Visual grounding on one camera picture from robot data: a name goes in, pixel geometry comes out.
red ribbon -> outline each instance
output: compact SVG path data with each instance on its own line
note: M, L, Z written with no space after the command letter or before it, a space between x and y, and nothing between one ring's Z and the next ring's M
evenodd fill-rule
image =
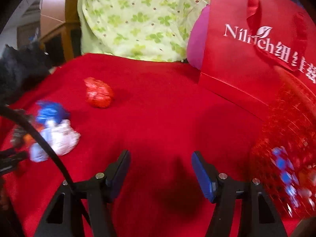
M246 16L247 23L250 28L250 33L255 36L257 30L261 26L262 19L262 8L260 0L248 0ZM297 14L295 14L293 16L293 21L296 26L297 35L291 44L291 49L298 52L297 64L295 67L291 65L291 57L289 57L289 63L287 63L275 56L274 53L269 53L265 50L260 49L257 45L254 45L254 49L258 56L270 66L282 66L291 71L297 71L299 69L301 57L304 56L307 47L307 26L304 22L302 13L298 12Z

red paper bag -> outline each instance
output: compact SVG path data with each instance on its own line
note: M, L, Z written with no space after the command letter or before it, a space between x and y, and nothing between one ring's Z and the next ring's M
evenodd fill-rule
M199 84L265 119L282 66L314 93L316 27L290 0L211 0Z

chair leg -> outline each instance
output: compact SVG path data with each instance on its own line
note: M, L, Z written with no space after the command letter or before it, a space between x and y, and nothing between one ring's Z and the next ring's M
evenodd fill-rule
M74 52L71 42L71 30L67 26L64 26L61 30L61 41L64 50L64 57L66 61L70 61L74 58Z

nilrich logo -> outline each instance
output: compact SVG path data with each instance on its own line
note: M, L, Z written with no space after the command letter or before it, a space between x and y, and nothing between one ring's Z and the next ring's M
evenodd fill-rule
M267 38L272 29L273 28L269 26L260 27L257 30L257 33L253 36L248 34L248 29L243 29L238 26L234 26L233 29L229 24L225 24L224 36L232 36L234 39L237 39L238 41L256 45L259 47L259 49L274 54L277 58L281 59L286 63L289 63L290 55L292 55L291 65L293 67L298 66L297 60L299 58L299 54L297 51L291 54L290 47L285 46L280 41L276 45L274 45L271 42L271 39ZM308 79L310 79L314 84L316 84L316 67L314 67L312 63L306 63L304 56L301 57L301 63L299 65L299 71L301 71L302 73L306 72L306 76L308 77Z

blue and white wrapped item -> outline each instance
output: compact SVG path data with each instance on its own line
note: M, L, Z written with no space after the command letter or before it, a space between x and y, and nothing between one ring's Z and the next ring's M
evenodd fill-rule
M51 130L50 128L45 128L40 132L41 136L50 145L51 143ZM47 153L40 147L38 143L34 143L30 147L30 160L34 162L42 162L48 159Z
M63 119L69 119L69 112L60 103L38 101L37 104L41 108L38 111L36 121L42 125L45 125L47 119L54 119L57 124L60 124Z
M69 153L78 143L80 134L72 129L70 120L63 120L51 128L51 147L58 156Z

